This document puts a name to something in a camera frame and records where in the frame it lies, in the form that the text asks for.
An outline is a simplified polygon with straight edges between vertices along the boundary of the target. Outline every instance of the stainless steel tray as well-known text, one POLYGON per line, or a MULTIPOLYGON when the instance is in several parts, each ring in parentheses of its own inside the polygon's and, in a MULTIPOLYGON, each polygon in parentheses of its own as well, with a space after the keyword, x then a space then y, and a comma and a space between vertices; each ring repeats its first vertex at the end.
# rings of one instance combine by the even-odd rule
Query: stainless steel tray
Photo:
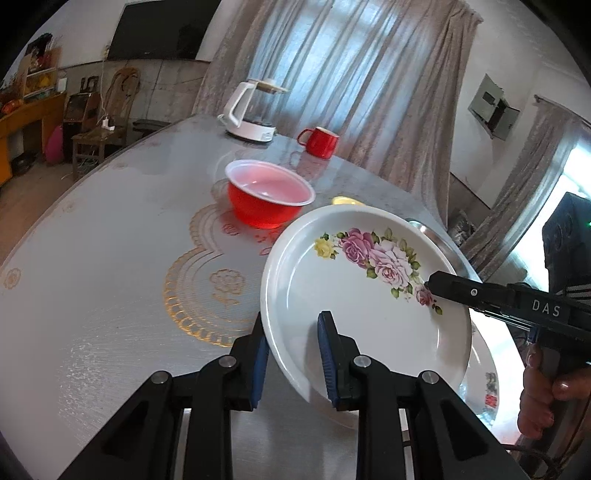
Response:
POLYGON ((473 269, 469 267, 468 260, 463 257, 461 253, 456 252, 456 250, 446 240, 437 235, 427 225, 422 224, 414 218, 407 218, 405 220, 413 227, 424 233, 427 238, 437 246, 445 258, 447 258, 449 263, 452 264, 453 269, 456 271, 456 275, 459 277, 480 281, 480 278, 478 278, 478 276, 473 272, 473 269))

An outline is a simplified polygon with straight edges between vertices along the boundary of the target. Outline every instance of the kettle lid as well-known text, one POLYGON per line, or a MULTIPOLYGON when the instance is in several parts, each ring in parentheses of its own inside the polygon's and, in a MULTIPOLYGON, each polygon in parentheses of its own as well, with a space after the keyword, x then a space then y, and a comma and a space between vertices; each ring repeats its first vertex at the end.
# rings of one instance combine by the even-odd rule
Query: kettle lid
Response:
POLYGON ((249 79, 249 82, 256 83, 256 89, 266 93, 287 93, 289 90, 280 85, 276 85, 275 80, 266 78, 264 80, 249 79))

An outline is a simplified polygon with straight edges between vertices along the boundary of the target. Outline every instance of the white bowl rim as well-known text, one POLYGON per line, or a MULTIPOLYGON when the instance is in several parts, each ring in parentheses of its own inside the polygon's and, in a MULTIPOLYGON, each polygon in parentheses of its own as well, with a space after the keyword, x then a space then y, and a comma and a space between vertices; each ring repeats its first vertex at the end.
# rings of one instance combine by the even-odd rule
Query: white bowl rim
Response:
POLYGON ((234 161, 230 162, 228 165, 226 165, 225 172, 226 172, 226 177, 228 177, 228 180, 237 189, 242 190, 243 192, 245 192, 249 195, 252 195, 253 197, 256 197, 258 199, 265 200, 266 202, 269 202, 269 203, 274 203, 276 205, 285 205, 285 206, 289 206, 289 207, 303 207, 304 205, 311 204, 316 199, 316 192, 312 188, 312 185, 310 185, 310 183, 306 179, 300 177, 296 172, 291 171, 288 168, 282 167, 281 165, 276 165, 274 163, 270 163, 267 161, 254 160, 254 159, 250 159, 250 158, 243 158, 240 160, 234 160, 234 161), (253 192, 252 190, 250 190, 248 188, 244 188, 243 186, 236 184, 236 182, 234 181, 234 179, 232 177, 232 170, 234 170, 234 168, 236 168, 238 166, 242 166, 242 165, 264 165, 265 168, 271 168, 274 170, 282 171, 283 173, 285 173, 286 175, 288 175, 289 177, 291 177, 292 179, 294 179, 295 181, 297 181, 298 183, 303 185, 308 190, 308 193, 309 193, 308 199, 303 202, 284 202, 282 200, 275 200, 275 199, 272 199, 269 197, 265 197, 257 192, 253 192))

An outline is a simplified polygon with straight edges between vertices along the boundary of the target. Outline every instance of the white plate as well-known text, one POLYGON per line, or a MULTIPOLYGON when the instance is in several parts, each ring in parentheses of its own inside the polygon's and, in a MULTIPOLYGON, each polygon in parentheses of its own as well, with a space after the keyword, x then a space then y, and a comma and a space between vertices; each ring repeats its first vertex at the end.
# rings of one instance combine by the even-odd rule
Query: white plate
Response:
POLYGON ((487 427, 492 427, 499 408, 498 375, 491 351, 472 326, 472 351, 458 395, 487 427))
POLYGON ((408 375, 434 370, 457 389, 470 357, 470 316, 421 285, 437 270, 454 273, 426 236, 383 210, 330 205, 293 222, 273 246, 261 284, 265 334, 291 385, 339 423, 356 424, 326 394, 316 323, 330 310, 360 352, 408 375))

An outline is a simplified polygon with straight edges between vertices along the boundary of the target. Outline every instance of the finger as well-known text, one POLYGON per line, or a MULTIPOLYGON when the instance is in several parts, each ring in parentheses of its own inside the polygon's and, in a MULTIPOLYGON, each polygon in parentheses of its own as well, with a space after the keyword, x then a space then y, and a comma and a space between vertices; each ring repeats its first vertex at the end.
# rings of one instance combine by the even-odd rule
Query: finger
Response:
POLYGON ((542 364, 542 351, 533 343, 527 352, 527 366, 538 369, 542 364))
POLYGON ((523 388, 530 397, 547 405, 554 400, 552 383, 542 372, 534 368, 528 367, 523 372, 523 388))
POLYGON ((554 423, 554 414, 548 408, 548 405, 530 397, 527 393, 521 396, 519 402, 520 413, 524 417, 535 423, 540 428, 551 427, 554 423))
POLYGON ((591 368, 583 368, 557 378, 552 385, 557 400, 587 398, 591 394, 591 368))
POLYGON ((517 417, 517 428, 530 439, 539 440, 542 437, 542 429, 522 413, 517 417))

